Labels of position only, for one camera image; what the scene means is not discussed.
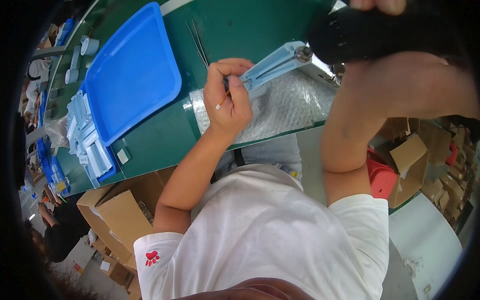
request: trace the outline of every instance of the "person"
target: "person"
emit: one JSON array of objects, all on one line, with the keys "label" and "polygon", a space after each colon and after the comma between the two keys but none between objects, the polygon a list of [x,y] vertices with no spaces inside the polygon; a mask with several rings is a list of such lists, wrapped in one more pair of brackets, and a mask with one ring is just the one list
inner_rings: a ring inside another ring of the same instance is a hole
[{"label": "person", "polygon": [[[380,9],[387,2],[377,0]],[[153,233],[134,243],[142,298],[379,299],[388,203],[371,196],[368,142],[389,117],[480,119],[471,75],[421,52],[348,63],[320,141],[325,207],[302,191],[295,136],[242,148],[242,156],[224,153],[252,119],[238,78],[252,65],[244,59],[210,65],[204,88],[210,127],[165,186]],[[217,110],[226,76],[231,97]],[[218,180],[210,185],[214,173]],[[191,222],[198,204],[204,206]]]},{"label": "person", "polygon": [[24,223],[37,250],[53,263],[62,262],[80,238],[90,230],[90,226],[76,206],[79,198],[77,195],[71,196],[67,203],[56,206],[53,211],[44,203],[38,204],[42,221],[47,226],[43,237],[32,227],[28,219]]},{"label": "person", "polygon": [[22,93],[28,98],[27,105],[24,110],[24,116],[28,116],[30,124],[35,124],[38,115],[38,106],[40,105],[40,94],[38,88],[40,86],[40,75],[42,71],[48,67],[48,61],[37,59],[31,62],[27,68],[27,78],[22,86]]}]

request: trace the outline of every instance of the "jeans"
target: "jeans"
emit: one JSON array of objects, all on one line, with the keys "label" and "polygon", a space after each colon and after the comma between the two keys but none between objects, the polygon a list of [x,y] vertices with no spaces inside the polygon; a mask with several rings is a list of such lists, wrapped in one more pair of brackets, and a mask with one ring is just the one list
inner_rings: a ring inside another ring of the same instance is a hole
[{"label": "jeans", "polygon": [[[301,180],[301,158],[297,135],[289,134],[241,149],[245,164],[269,164],[276,166],[298,181]],[[216,179],[227,175],[237,166],[233,150],[225,152],[215,169]]]}]

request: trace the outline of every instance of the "green workbench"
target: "green workbench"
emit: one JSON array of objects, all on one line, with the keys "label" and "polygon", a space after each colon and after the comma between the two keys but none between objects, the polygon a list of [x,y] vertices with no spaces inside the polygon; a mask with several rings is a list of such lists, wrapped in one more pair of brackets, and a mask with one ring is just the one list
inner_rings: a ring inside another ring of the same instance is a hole
[{"label": "green workbench", "polygon": [[[90,33],[92,38],[100,40],[102,47],[130,16],[149,2],[93,2],[93,8],[76,25],[66,53],[55,58],[50,67],[49,90],[62,88],[57,98],[48,100],[47,108],[54,107],[51,119],[58,119],[67,113],[66,106],[80,87],[94,58],[81,56],[79,81],[65,84],[65,72],[70,67],[73,48],[80,45],[81,36]],[[158,1],[160,5],[165,2],[167,1]],[[332,2],[333,0],[194,0],[166,14],[163,17],[165,27],[182,77],[180,94],[171,104],[152,114],[111,145],[113,153],[125,148],[132,159],[125,165],[119,164],[120,171],[101,184],[176,165],[200,138],[189,92],[203,88],[207,71],[185,21],[195,21],[209,62],[243,57],[256,63],[286,42],[305,40],[309,22],[316,15],[325,16],[330,11]],[[68,151],[69,149],[60,147],[57,160],[63,174],[70,181],[69,194],[93,188],[78,158]]]}]

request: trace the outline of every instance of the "red plastic stool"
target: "red plastic stool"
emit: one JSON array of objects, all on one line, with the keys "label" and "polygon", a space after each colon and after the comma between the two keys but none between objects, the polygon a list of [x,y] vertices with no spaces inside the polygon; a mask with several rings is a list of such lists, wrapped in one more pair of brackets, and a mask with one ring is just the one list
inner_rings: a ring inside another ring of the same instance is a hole
[{"label": "red plastic stool", "polygon": [[396,173],[371,148],[367,150],[367,168],[372,196],[388,199],[395,186]]},{"label": "red plastic stool", "polygon": [[451,154],[447,157],[445,163],[453,167],[456,162],[456,157],[458,156],[458,148],[455,146],[454,143],[450,143],[450,147],[448,147],[448,150],[450,150]]}]

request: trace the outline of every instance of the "plastic bag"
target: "plastic bag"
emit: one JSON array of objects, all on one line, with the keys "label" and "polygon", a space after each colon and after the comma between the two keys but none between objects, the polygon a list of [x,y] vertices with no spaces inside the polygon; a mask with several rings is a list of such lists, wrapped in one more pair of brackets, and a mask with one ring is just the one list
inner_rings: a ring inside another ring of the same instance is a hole
[{"label": "plastic bag", "polygon": [[67,122],[67,115],[57,120],[44,120],[43,127],[52,142],[52,148],[70,148],[70,142],[67,139]]}]

